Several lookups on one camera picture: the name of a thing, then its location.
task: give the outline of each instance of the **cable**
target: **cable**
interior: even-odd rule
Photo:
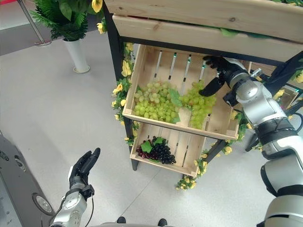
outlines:
[[[90,215],[89,221],[87,222],[85,227],[87,227],[89,225],[89,222],[90,222],[91,218],[93,217],[93,213],[94,213],[94,198],[93,198],[93,196],[91,196],[91,202],[92,202],[91,215]]]

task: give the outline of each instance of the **wooden shelf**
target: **wooden shelf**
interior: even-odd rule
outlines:
[[[153,136],[161,136],[168,140],[170,151],[176,157],[175,164],[166,165],[162,164],[161,162],[157,163],[148,159],[143,159],[138,155],[136,149],[143,143],[144,140],[152,139]],[[194,160],[200,158],[204,143],[204,136],[193,135],[186,132],[165,129],[159,126],[142,123],[140,125],[138,137],[134,142],[130,158],[196,177],[198,167],[194,165]]]
[[[176,53],[176,59],[174,61],[173,71],[171,79],[169,80],[172,85],[176,86],[176,89],[180,94],[183,87],[184,91],[187,91],[192,87],[192,82],[198,82],[202,70],[203,55],[189,52],[180,52],[170,49],[160,49],[157,47],[150,47],[140,45],[138,54],[136,56],[134,72],[131,78],[131,87],[126,97],[126,104],[123,110],[123,116],[133,119],[139,122],[145,122],[148,124],[158,125],[165,128],[175,129],[179,131],[185,131],[193,134],[204,135],[208,137],[218,139],[237,139],[238,122],[231,120],[232,109],[222,99],[230,89],[227,85],[224,85],[217,93],[217,101],[213,106],[213,111],[210,117],[204,124],[203,130],[189,127],[189,120],[191,112],[186,108],[181,108],[179,111],[180,122],[176,124],[161,122],[136,116],[134,114],[134,94],[137,87],[144,87],[150,81],[154,80],[154,75],[157,68],[157,62],[161,51],[160,64],[157,72],[156,80],[168,81],[170,75],[170,69],[172,66],[173,58]],[[187,61],[191,54],[191,61],[189,64],[187,78],[184,82],[185,69],[187,67]],[[206,67],[203,73],[203,79],[205,84],[208,84],[217,75],[216,70]]]

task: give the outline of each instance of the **wooden plank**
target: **wooden plank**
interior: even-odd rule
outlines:
[[[122,36],[235,52],[276,61],[287,61],[303,50],[303,44],[273,38],[254,38],[246,34],[226,37],[214,28],[120,16],[113,16],[113,20]]]
[[[106,5],[118,15],[224,27],[303,42],[303,8],[268,0],[106,0]]]

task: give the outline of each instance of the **fruit display stand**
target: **fruit display stand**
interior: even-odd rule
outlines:
[[[141,161],[196,176],[193,161],[200,156],[205,137],[218,139],[208,152],[206,162],[210,162],[225,146],[226,139],[237,138],[238,129],[237,122],[230,119],[231,107],[222,100],[230,90],[227,86],[216,94],[213,112],[206,118],[203,129],[198,130],[188,125],[190,113],[179,112],[181,121],[176,124],[135,115],[134,94],[138,85],[146,86],[156,76],[158,80],[171,80],[179,92],[188,89],[192,82],[199,80],[204,55],[235,58],[245,61],[245,65],[253,61],[285,66],[288,70],[288,60],[302,54],[303,50],[303,8],[268,0],[156,0],[152,3],[106,0],[104,13],[117,80],[122,77],[123,42],[141,44],[123,112],[127,137],[133,136],[132,120],[142,122],[133,147],[129,147],[133,170]],[[224,36],[220,28],[246,33]],[[259,38],[250,33],[270,37]],[[158,64],[160,53],[162,60]],[[171,75],[175,54],[177,64]],[[206,68],[203,76],[207,84],[216,76],[216,71]],[[290,77],[277,80],[270,92],[279,90]],[[156,163],[138,156],[136,147],[152,136],[168,137],[176,155],[175,164]]]

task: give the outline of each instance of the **wooden crate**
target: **wooden crate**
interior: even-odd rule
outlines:
[[[144,140],[147,140],[148,138],[152,139],[153,136],[161,136],[168,140],[170,151],[176,157],[175,164],[166,165],[162,164],[161,162],[157,163],[148,159],[143,159],[138,155],[136,149],[143,143]],[[204,136],[193,135],[186,132],[142,123],[140,125],[138,137],[134,142],[130,158],[196,177],[198,167],[194,165],[194,160],[200,158],[204,143]]]
[[[105,0],[111,13],[230,28],[303,42],[303,8],[268,0]]]
[[[136,56],[136,62],[134,66],[134,72],[131,78],[131,87],[126,97],[126,104],[124,106],[123,115],[130,119],[139,122],[145,122],[153,125],[162,126],[165,128],[175,129],[179,131],[185,131],[193,134],[204,135],[208,137],[218,139],[237,139],[238,122],[231,120],[232,109],[227,105],[222,97],[230,91],[227,85],[224,85],[217,93],[217,101],[213,106],[213,113],[207,118],[205,122],[205,128],[203,130],[194,129],[189,127],[189,120],[191,112],[186,108],[181,108],[179,116],[181,121],[177,124],[161,122],[152,120],[134,114],[134,94],[137,87],[144,87],[154,79],[156,66],[161,51],[160,64],[157,72],[156,80],[168,81],[172,60],[174,58],[175,51],[171,49],[161,49],[158,47],[150,47],[140,45]],[[188,68],[187,79],[185,81],[186,92],[192,87],[192,82],[198,82],[201,74],[203,55],[189,52],[176,51],[177,57],[174,63],[173,72],[170,82],[177,86],[177,90],[180,92],[185,76],[185,70],[187,67],[187,61],[191,54],[191,62]],[[203,79],[205,84],[208,84],[217,75],[216,70],[206,67],[204,69]]]
[[[115,15],[113,20],[121,36],[236,52],[276,61],[287,61],[303,50],[302,44],[274,38],[255,38],[247,34],[226,37],[215,28]]]

